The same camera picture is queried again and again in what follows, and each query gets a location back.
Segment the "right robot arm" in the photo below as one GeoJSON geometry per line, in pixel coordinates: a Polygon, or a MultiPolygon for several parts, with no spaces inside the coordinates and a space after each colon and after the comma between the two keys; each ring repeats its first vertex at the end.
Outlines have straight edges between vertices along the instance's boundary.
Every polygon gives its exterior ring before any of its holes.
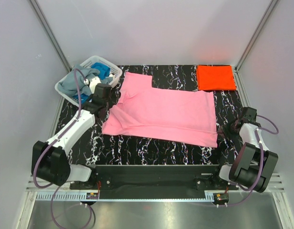
{"type": "Polygon", "coordinates": [[[266,146],[262,132],[279,134],[276,124],[257,114],[257,110],[244,107],[240,116],[223,125],[218,132],[226,140],[240,137],[243,146],[232,165],[222,165],[211,176],[211,185],[221,189],[227,183],[237,185],[244,191],[262,193],[268,186],[278,162],[278,155],[266,146]]]}

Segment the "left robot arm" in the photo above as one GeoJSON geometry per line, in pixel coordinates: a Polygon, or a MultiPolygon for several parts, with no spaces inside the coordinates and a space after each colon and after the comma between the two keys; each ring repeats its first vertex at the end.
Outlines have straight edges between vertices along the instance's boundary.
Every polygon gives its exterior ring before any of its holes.
{"type": "Polygon", "coordinates": [[[80,104],[75,116],[56,135],[46,142],[37,141],[32,149],[31,174],[38,188],[62,186],[67,182],[81,182],[94,188],[97,177],[86,165],[70,164],[68,155],[81,136],[104,117],[112,87],[100,83],[89,99],[80,104]]]}

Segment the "pink t-shirt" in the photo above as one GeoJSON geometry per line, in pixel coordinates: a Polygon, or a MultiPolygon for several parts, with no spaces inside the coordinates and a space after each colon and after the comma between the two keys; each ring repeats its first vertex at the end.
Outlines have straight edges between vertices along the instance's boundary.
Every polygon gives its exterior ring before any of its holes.
{"type": "Polygon", "coordinates": [[[217,147],[214,95],[154,88],[152,76],[126,72],[121,96],[102,125],[104,135],[127,135],[217,147]]]}

